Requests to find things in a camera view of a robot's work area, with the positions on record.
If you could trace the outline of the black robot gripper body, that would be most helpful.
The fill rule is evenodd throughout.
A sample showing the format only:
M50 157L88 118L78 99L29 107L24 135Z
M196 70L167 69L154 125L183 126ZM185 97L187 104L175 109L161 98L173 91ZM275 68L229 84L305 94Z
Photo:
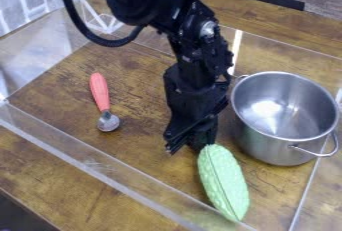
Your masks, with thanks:
M181 125L200 123L211 115L217 117L228 105L227 89L229 81L215 81L211 86L189 89L179 75L177 65L164 72L164 91L171 110L171 122Z

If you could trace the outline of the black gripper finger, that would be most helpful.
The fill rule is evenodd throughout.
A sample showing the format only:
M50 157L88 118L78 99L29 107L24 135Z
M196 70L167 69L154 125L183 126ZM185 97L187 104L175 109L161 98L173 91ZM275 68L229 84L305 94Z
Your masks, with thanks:
M217 132L217 117L211 115L193 128L191 148L199 152L207 145L215 143Z
M187 145L192 150L199 148L196 138L196 126L199 123L181 125L177 122L171 122L164 132L165 152L173 155L180 148Z

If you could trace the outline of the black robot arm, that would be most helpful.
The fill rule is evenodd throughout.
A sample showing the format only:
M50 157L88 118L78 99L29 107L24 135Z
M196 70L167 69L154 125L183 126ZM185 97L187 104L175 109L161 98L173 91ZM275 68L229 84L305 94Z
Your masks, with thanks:
M104 47L128 44L145 27L167 36L176 63L163 74L171 110L163 134L165 151L173 154L183 146L201 150L216 139L217 115L228 104L231 83L232 52L213 11L200 0L105 0L114 18L133 27L126 37L108 40L88 29L73 1L62 2L80 33Z

